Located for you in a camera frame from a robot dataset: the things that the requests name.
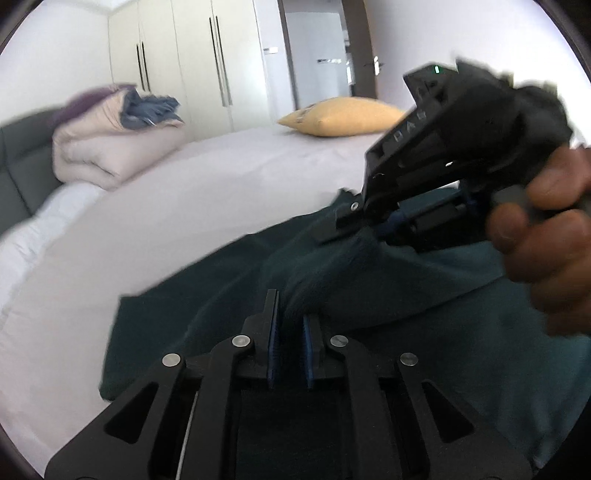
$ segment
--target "white pillow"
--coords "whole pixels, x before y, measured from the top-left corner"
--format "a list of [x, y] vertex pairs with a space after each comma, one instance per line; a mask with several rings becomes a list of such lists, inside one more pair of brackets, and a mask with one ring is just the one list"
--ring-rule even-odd
[[12, 299], [46, 248], [105, 193], [91, 183], [62, 185], [33, 218], [0, 237], [0, 328]]

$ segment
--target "metal pin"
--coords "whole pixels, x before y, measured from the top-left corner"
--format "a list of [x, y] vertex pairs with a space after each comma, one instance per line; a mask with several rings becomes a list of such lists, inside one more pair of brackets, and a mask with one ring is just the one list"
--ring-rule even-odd
[[236, 335], [232, 339], [232, 345], [237, 347], [247, 346], [249, 343], [251, 343], [251, 338], [247, 335]]
[[181, 362], [181, 356], [177, 353], [168, 353], [162, 357], [165, 367], [176, 367]]
[[414, 367], [418, 363], [418, 357], [414, 353], [403, 353], [400, 355], [400, 363], [407, 367]]
[[335, 335], [330, 339], [330, 344], [338, 348], [346, 346], [347, 343], [349, 343], [349, 339], [344, 335]]

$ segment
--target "white wardrobe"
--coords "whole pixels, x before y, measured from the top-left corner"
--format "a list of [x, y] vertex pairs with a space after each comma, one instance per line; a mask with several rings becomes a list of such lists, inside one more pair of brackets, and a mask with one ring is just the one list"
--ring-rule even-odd
[[271, 123], [252, 0], [138, 0], [109, 17], [114, 82], [170, 95], [195, 140]]

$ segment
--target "finger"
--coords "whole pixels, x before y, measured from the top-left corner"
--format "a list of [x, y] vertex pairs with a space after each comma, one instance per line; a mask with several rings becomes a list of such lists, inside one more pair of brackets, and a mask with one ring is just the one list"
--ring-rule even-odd
[[581, 259], [567, 264], [558, 273], [531, 287], [531, 302], [541, 312], [554, 313], [570, 308], [591, 291], [591, 249]]
[[507, 277], [534, 283], [579, 258], [591, 241], [591, 218], [581, 210], [567, 210], [534, 225], [505, 256]]
[[501, 253], [511, 252], [527, 232], [530, 221], [516, 203], [504, 203], [495, 208], [486, 221], [486, 236]]
[[591, 162], [584, 148], [556, 149], [527, 187], [531, 203], [542, 210], [562, 210], [576, 203], [591, 185]]
[[585, 297], [572, 309], [548, 315], [548, 335], [576, 335], [591, 333], [591, 296]]

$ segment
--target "dark green towel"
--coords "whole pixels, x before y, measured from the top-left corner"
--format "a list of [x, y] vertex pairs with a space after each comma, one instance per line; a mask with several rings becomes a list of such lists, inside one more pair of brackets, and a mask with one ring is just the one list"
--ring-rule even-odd
[[[448, 194], [409, 200], [413, 209]], [[589, 340], [543, 334], [521, 286], [503, 278], [487, 242], [418, 255], [379, 243], [369, 229], [318, 246], [311, 226], [352, 201], [247, 235], [138, 297], [124, 297], [105, 357], [100, 393], [116, 397], [170, 352], [209, 352], [280, 291], [285, 343], [307, 312], [385, 353], [414, 350], [538, 464], [572, 427], [591, 391]]]

